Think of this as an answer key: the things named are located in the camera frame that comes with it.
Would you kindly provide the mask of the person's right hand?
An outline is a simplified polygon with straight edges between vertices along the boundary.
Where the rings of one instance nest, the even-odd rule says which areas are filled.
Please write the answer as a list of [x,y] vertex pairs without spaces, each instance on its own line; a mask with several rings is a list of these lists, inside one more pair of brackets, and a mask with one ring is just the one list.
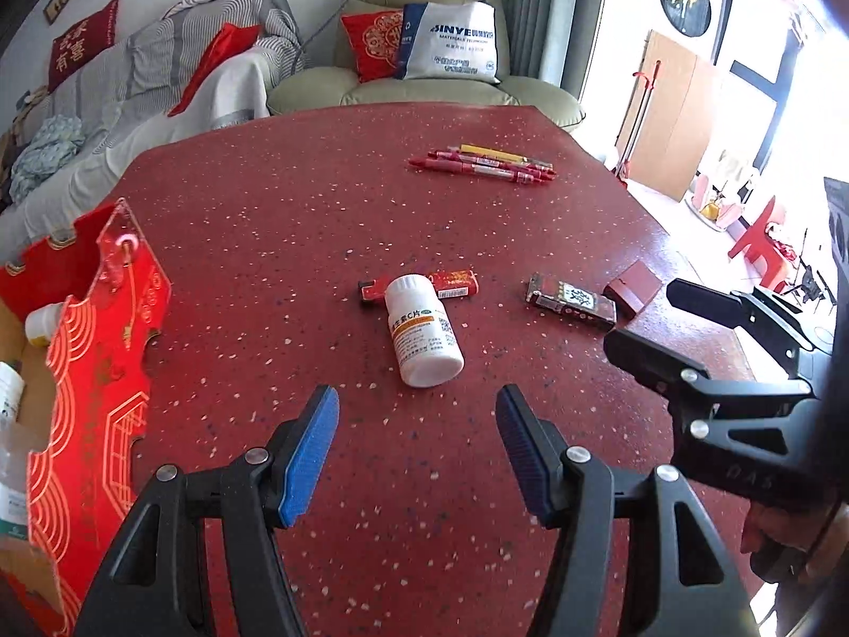
[[836,512],[826,505],[813,512],[790,513],[752,502],[742,524],[740,552],[757,552],[767,539],[806,550],[807,561],[800,571],[803,584],[823,580],[847,548],[847,505],[842,503]]

